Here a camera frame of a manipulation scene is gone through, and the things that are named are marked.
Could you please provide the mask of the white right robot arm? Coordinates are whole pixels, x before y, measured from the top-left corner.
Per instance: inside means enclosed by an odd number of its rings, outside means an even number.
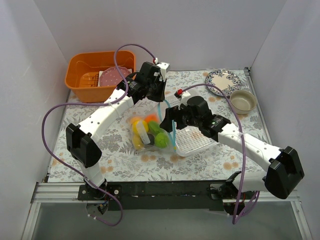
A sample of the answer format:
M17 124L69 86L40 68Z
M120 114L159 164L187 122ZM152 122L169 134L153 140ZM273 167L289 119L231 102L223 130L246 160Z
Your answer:
M197 127L205 137L245 154L262 168L259 172L232 174L220 187L222 196L237 199L244 192L268 191L279 199L286 199L305 176L294 148L282 149L241 133L229 119L213 114L201 96L167 108L160 124L168 133L188 126Z

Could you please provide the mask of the clear zip top bag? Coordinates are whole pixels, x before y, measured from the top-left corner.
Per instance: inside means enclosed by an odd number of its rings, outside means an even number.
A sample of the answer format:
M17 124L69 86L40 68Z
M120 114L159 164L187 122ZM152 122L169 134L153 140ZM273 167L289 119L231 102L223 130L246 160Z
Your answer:
M159 102L145 115L133 115L127 119L130 130L130 140L136 151L161 150L176 152L176 129L172 121L172 132L160 127L164 120L165 111L173 105L167 100Z

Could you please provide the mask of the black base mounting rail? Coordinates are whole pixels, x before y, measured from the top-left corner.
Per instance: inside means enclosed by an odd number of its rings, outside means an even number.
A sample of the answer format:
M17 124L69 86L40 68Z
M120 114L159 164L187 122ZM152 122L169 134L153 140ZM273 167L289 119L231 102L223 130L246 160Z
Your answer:
M101 188L118 201L87 183L79 187L77 199L101 202L101 214L117 211L121 205L124 210L207 209L232 215L237 196L223 180L123 181Z

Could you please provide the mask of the orange plastic tub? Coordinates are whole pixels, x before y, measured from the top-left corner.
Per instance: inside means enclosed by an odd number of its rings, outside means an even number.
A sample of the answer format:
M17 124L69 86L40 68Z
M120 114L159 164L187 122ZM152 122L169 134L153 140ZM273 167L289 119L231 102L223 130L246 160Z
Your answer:
M83 103L104 102L111 96L121 76L115 68L114 52L86 52L68 64L65 85Z

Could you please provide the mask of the white perforated plastic basket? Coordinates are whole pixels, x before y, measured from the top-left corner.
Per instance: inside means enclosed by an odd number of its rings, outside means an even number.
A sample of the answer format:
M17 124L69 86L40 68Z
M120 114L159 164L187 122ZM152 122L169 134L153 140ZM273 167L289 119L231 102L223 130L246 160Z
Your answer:
M204 136L197 127L187 126L184 129L177 129L176 122L174 126L176 153L181 157L198 154L217 144L213 139Z

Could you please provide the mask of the beige ceramic bowl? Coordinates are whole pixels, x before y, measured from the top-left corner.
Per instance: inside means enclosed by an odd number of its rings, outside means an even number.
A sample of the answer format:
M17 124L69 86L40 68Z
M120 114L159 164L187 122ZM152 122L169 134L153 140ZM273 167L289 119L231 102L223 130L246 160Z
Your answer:
M230 95L230 102L238 115L246 115L257 105L256 97L249 91L236 90Z

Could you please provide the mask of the floral table mat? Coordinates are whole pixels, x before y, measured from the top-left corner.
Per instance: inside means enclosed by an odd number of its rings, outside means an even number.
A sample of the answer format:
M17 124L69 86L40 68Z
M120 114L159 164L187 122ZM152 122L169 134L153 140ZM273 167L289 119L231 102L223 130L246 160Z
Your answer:
M233 123L240 121L245 133L270 143L270 135L260 109L255 108L246 115L234 117L227 102L203 86L207 74L207 70L171 71L168 74L165 94L170 95L177 89L192 86L206 99L213 113L222 115ZM54 149L55 157L50 164L48 177L50 183L83 180L77 174L80 166L67 151L65 129L68 124L77 124L89 117L96 108L79 106L74 93L70 93L67 100L70 105L65 110ZM128 118L136 115L144 116L154 105L155 103L149 100L140 101L114 122L101 137L98 142L102 150L99 165L107 181L224 180L242 168L245 168L247 173L260 170L260 166L253 160L248 159L243 162L242 155L238 151L220 143L187 157L164 150L136 151L131 142Z

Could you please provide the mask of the blue floral ceramic plate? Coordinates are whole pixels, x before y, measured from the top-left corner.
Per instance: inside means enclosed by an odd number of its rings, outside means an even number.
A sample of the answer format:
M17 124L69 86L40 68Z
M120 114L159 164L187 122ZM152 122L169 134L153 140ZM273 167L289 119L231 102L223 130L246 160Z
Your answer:
M216 69L209 72L205 77L205 83L216 86L227 97L230 97L233 92L242 88L240 78L233 71L226 69Z

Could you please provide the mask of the green avocado half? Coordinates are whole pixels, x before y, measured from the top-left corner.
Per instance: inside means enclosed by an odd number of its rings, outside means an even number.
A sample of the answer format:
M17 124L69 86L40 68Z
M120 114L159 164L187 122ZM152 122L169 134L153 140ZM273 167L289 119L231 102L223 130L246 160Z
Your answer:
M164 132L164 130L162 128L160 128L160 125L159 125L158 122L150 121L147 124L148 124L149 131L154 135L157 135L159 133L163 133Z

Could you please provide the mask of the orange tangerine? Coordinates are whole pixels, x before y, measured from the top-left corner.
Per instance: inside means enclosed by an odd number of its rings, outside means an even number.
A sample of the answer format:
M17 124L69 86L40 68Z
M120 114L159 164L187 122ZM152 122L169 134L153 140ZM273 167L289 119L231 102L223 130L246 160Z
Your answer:
M157 115L156 115L155 113L152 113L152 114L147 115L147 116L144 118L144 120L145 120L147 123L149 123L149 122L151 122L151 121L156 122L156 123L159 122L159 119L158 119L158 117L157 117Z

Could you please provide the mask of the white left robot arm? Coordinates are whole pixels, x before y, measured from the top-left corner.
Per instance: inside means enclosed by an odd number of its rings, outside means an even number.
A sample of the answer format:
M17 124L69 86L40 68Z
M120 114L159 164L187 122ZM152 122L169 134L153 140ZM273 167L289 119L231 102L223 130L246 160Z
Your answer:
M66 128L66 146L84 174L86 192L95 200L106 196L107 181L103 177L99 160L102 151L97 143L108 127L138 101L148 98L154 102L165 99L166 74L170 64L144 62L140 71L129 74L88 118L78 125Z

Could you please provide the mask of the orange yellow peach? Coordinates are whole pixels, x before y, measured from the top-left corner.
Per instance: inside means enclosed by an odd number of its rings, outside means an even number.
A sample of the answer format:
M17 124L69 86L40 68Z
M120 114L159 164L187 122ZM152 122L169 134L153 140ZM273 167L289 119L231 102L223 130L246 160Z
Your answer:
M133 124L133 123L135 123L135 122L137 122L137 121L140 121L141 119L142 119L141 117L135 116L135 117L132 117L129 122L130 122L131 124Z

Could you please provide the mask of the pink polka dot plate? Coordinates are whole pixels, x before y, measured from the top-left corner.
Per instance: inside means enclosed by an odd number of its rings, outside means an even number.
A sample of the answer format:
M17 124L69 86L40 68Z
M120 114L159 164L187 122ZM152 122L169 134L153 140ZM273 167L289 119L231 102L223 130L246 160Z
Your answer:
M115 66L99 71L99 87L112 87L119 84L123 78Z

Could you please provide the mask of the orange dish rack insert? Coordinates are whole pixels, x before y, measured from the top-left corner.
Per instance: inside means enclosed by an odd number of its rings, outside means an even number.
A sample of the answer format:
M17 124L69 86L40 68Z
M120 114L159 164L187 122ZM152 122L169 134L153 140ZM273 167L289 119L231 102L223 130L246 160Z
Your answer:
M99 86L99 72L87 72L79 79L79 88L94 88Z

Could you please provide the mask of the bumpy green lime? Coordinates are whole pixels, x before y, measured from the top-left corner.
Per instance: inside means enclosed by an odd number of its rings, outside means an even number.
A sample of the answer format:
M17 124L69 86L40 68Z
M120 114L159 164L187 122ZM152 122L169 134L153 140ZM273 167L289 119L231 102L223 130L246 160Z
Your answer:
M157 148L165 149L169 146L170 140L166 133L160 132L154 138L154 145Z

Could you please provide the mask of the yellow lemon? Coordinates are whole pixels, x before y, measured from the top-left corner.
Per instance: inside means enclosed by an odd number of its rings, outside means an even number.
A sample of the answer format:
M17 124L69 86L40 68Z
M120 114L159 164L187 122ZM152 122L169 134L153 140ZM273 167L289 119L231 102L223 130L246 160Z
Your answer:
M132 131L136 135L142 133L143 131L147 133L149 131L149 126L145 120L137 120L132 124Z

